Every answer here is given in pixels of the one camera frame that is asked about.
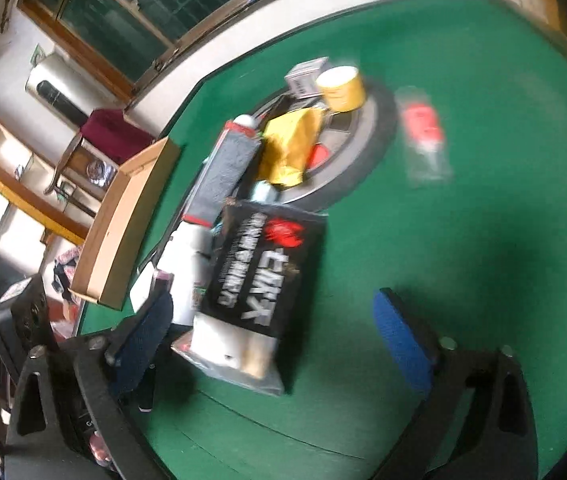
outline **cardboard box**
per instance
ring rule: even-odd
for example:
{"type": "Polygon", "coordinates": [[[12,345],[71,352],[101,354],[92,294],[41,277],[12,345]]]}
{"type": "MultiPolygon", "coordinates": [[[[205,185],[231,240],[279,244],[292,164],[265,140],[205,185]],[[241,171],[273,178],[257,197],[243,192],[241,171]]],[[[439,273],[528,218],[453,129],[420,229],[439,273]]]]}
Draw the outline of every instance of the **cardboard box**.
{"type": "Polygon", "coordinates": [[[148,223],[178,157],[177,145],[164,139],[121,165],[88,232],[70,286],[74,294],[123,308],[148,223]]]}

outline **plastic bag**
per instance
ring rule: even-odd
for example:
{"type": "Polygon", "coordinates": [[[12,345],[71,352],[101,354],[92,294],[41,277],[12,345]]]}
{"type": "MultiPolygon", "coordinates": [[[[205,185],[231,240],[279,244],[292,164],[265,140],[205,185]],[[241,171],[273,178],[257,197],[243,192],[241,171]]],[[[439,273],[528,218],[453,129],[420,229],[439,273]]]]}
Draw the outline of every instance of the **plastic bag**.
{"type": "Polygon", "coordinates": [[[413,184],[445,180],[452,175],[439,117],[425,92],[400,89],[397,102],[403,122],[407,174],[413,184]]]}

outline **bottle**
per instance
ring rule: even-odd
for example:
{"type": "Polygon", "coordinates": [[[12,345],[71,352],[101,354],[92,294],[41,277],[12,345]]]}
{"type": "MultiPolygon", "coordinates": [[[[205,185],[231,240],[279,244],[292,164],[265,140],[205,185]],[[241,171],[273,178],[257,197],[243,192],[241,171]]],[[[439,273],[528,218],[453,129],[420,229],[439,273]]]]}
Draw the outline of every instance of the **bottle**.
{"type": "Polygon", "coordinates": [[[428,96],[417,88],[408,87],[397,92],[397,102],[409,180],[419,185],[452,176],[445,134],[428,96]]]}
{"type": "Polygon", "coordinates": [[[174,324],[192,326],[211,277],[212,233],[198,224],[181,222],[173,232],[157,268],[174,274],[170,296],[174,324]]]}

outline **red piece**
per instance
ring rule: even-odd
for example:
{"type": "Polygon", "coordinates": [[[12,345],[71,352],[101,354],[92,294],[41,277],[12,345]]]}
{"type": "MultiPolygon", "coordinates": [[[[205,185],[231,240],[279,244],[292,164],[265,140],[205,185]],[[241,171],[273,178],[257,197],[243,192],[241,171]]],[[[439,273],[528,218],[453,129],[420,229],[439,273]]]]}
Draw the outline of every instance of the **red piece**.
{"type": "Polygon", "coordinates": [[[320,166],[326,162],[330,157],[330,151],[323,144],[315,144],[310,156],[308,157],[308,169],[314,170],[316,167],[320,166]]]}
{"type": "Polygon", "coordinates": [[[80,133],[116,164],[123,164],[155,140],[148,132],[126,121],[123,110],[93,111],[80,133]]]}
{"type": "Polygon", "coordinates": [[[404,111],[407,134],[417,143],[441,143],[443,130],[439,125],[436,110],[426,104],[411,104],[404,111]]]}

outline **screw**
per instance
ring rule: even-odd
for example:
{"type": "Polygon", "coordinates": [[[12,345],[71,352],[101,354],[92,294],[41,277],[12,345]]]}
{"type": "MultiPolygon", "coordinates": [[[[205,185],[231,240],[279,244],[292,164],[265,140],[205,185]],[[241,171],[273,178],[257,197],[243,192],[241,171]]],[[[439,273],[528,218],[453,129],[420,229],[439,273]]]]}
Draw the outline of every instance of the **screw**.
{"type": "Polygon", "coordinates": [[[503,345],[501,347],[501,353],[506,357],[515,357],[515,351],[511,346],[503,345]]]}
{"type": "Polygon", "coordinates": [[[88,348],[91,350],[100,350],[106,346],[106,338],[102,335],[94,337],[88,343],[88,348]]]}
{"type": "Polygon", "coordinates": [[[448,337],[447,335],[439,339],[439,345],[441,345],[441,348],[445,350],[457,349],[457,342],[452,337],[448,337]]]}
{"type": "Polygon", "coordinates": [[[37,359],[46,353],[46,347],[44,345],[37,345],[30,351],[30,358],[37,359]]]}

